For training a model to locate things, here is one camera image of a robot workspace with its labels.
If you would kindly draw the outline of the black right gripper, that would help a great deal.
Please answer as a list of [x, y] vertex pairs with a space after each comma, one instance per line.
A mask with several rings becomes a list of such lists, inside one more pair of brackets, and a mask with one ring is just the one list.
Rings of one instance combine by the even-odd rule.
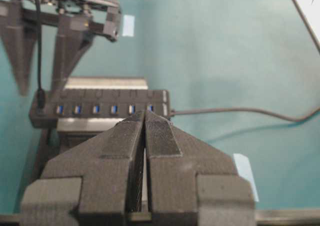
[[37, 31], [57, 27], [51, 90], [61, 90], [94, 35], [115, 42], [119, 36], [118, 0], [8, 0], [0, 2], [0, 38], [20, 95], [30, 86]]

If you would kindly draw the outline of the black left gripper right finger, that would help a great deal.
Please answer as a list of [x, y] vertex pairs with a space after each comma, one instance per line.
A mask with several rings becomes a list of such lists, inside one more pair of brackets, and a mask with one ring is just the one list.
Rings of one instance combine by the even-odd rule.
[[153, 225], [255, 225], [250, 183], [233, 159], [145, 113], [148, 199]]

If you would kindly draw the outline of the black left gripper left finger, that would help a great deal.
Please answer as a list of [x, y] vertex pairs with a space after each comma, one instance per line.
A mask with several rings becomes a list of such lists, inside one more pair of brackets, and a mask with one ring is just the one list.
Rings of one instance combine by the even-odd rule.
[[125, 225], [140, 202], [144, 118], [137, 112], [49, 160], [25, 190], [21, 225]]

